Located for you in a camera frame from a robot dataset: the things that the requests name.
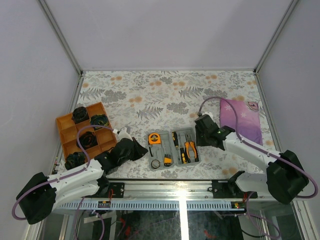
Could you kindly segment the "small black tape roll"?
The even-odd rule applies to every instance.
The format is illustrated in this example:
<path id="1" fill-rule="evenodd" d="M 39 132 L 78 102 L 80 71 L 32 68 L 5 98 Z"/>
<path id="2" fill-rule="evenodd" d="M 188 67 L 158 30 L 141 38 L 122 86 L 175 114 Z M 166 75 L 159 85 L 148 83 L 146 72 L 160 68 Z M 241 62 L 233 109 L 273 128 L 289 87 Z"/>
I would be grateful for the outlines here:
<path id="1" fill-rule="evenodd" d="M 159 160 L 155 159 L 150 163 L 150 166 L 152 169 L 158 169 L 161 166 L 161 163 Z"/>

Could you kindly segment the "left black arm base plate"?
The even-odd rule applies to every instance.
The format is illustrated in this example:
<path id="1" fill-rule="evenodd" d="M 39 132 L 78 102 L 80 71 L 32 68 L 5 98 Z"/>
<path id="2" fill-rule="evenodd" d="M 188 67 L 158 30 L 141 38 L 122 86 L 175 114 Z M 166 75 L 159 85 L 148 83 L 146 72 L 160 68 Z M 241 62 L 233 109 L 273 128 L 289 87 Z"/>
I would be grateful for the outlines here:
<path id="1" fill-rule="evenodd" d="M 99 197 L 107 198 L 109 200 L 122 199 L 125 193 L 124 182 L 111 182 L 106 188 L 104 188 Z"/>

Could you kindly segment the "orange tape measure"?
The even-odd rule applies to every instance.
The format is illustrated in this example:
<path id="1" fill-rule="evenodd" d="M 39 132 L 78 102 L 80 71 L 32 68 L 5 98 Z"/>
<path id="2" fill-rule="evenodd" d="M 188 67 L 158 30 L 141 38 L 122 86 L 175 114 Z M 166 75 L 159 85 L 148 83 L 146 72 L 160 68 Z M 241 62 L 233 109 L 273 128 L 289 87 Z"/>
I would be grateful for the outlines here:
<path id="1" fill-rule="evenodd" d="M 148 135 L 148 148 L 150 152 L 150 156 L 154 157 L 155 152 L 160 148 L 161 146 L 161 137 L 158 133 L 151 133 Z"/>

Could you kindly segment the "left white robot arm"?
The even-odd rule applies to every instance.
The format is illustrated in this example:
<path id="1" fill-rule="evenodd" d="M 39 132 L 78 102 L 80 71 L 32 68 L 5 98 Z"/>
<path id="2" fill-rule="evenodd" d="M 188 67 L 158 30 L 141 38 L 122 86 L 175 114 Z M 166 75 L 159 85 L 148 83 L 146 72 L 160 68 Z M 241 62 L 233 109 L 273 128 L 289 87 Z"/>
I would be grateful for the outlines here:
<path id="1" fill-rule="evenodd" d="M 63 173 L 46 176 L 35 174 L 16 196 L 14 208 L 20 207 L 24 216 L 16 220 L 26 220 L 33 225 L 44 220 L 57 207 L 81 197 L 97 195 L 105 197 L 110 190 L 106 175 L 127 161 L 144 157 L 148 150 L 135 138 L 123 138 L 110 151 L 104 151 L 89 163 Z"/>

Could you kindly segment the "screwdriver bit set holder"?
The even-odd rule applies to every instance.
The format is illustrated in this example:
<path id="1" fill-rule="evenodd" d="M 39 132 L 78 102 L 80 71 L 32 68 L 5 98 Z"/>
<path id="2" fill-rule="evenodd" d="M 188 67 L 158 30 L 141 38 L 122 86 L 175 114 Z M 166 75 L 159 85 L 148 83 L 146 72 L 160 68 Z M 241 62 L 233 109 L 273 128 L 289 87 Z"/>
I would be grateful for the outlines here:
<path id="1" fill-rule="evenodd" d="M 165 167 L 170 167 L 173 164 L 172 156 L 170 154 L 165 154 L 163 159 L 163 165 Z"/>

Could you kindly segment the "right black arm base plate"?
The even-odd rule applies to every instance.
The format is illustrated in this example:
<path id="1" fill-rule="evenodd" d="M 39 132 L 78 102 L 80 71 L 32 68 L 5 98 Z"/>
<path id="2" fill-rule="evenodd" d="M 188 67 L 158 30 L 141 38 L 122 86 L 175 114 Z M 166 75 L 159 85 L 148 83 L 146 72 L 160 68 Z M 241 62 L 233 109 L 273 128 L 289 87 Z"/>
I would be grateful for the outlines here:
<path id="1" fill-rule="evenodd" d="M 236 184 L 236 180 L 244 171 L 236 173 L 230 179 L 213 179 L 211 181 L 212 194 L 214 199 L 243 199 L 250 191 L 242 191 Z"/>

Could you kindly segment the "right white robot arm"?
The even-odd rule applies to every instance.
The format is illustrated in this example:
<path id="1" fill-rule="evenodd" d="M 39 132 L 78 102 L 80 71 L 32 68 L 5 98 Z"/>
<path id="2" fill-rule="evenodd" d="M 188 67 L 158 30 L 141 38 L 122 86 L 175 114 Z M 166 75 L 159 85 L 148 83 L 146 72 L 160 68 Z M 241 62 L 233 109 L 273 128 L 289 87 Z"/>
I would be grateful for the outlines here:
<path id="1" fill-rule="evenodd" d="M 230 152 L 263 171 L 239 171 L 233 175 L 227 188 L 233 197 L 240 197 L 245 192 L 264 193 L 287 205 L 309 184 L 298 157 L 290 150 L 283 153 L 268 151 L 231 127 L 219 127 L 208 114 L 195 120 L 195 130 L 199 147 L 211 146 Z"/>

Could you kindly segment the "grey plastic tool case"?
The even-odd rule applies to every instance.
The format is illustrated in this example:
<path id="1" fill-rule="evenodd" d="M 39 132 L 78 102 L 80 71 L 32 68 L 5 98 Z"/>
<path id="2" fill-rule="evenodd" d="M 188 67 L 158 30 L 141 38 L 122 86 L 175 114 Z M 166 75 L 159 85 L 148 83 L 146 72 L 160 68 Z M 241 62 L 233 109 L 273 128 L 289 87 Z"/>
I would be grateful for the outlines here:
<path id="1" fill-rule="evenodd" d="M 178 149 L 175 148 L 174 141 L 173 141 L 173 138 L 172 138 L 172 132 L 176 132 L 177 133 L 178 143 L 179 143 Z M 158 133 L 160 135 L 160 139 L 161 139 L 161 146 L 155 152 L 154 157 L 151 157 L 150 150 L 149 150 L 149 147 L 148 147 L 148 136 L 151 133 Z M 185 148 L 185 142 L 186 142 L 185 135 L 186 134 L 189 134 L 191 136 L 191 139 L 195 143 L 195 146 L 196 146 L 196 149 L 197 149 L 197 152 L 198 152 L 198 148 L 197 148 L 197 145 L 196 145 L 196 134 L 195 134 L 195 131 L 191 127 L 175 129 L 175 130 L 172 130 L 172 131 L 167 131 L 166 130 L 166 131 L 158 131 L 158 132 L 149 132 L 146 135 L 146 144 L 147 144 L 147 150 L 148 150 L 149 168 L 152 171 L 160 171 L 160 170 L 167 170 L 167 169 L 172 168 L 174 166 L 185 167 L 185 166 L 195 166 L 195 165 L 199 164 L 201 162 L 201 157 L 200 157 L 199 152 L 198 152 L 199 162 L 195 162 L 192 159 L 191 162 L 188 162 L 188 160 L 187 160 L 187 164 L 182 164 L 181 157 L 180 157 L 180 148 L 183 147 L 185 149 L 185 156 L 187 157 L 186 148 Z M 171 158 L 172 158 L 172 165 L 171 166 L 164 166 L 165 154 L 171 155 Z M 153 160 L 160 161 L 160 167 L 159 168 L 157 168 L 157 169 L 152 169 L 151 168 L 151 162 Z"/>

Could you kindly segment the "orange black pliers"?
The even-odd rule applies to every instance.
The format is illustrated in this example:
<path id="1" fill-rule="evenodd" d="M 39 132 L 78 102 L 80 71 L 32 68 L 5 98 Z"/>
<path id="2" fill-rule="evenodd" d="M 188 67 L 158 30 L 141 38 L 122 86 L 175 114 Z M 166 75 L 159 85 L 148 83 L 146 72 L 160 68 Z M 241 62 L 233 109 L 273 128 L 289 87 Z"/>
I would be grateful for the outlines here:
<path id="1" fill-rule="evenodd" d="M 198 150 L 196 148 L 195 143 L 192 141 L 191 135 L 186 133 L 185 134 L 185 152 L 187 155 L 187 160 L 190 163 L 191 160 L 193 159 L 196 163 L 199 162 L 199 155 L 198 155 Z"/>

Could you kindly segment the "small yellow black screwdriver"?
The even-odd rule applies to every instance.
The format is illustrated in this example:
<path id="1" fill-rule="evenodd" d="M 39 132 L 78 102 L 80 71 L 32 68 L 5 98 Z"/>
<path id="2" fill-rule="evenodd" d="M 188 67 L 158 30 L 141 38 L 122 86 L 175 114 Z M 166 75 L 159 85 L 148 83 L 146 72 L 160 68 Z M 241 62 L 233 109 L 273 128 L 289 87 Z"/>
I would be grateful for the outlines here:
<path id="1" fill-rule="evenodd" d="M 185 149 L 183 147 L 181 147 L 179 150 L 180 150 L 180 158 L 181 158 L 182 164 L 187 164 L 188 160 L 187 160 L 187 157 L 186 157 Z"/>

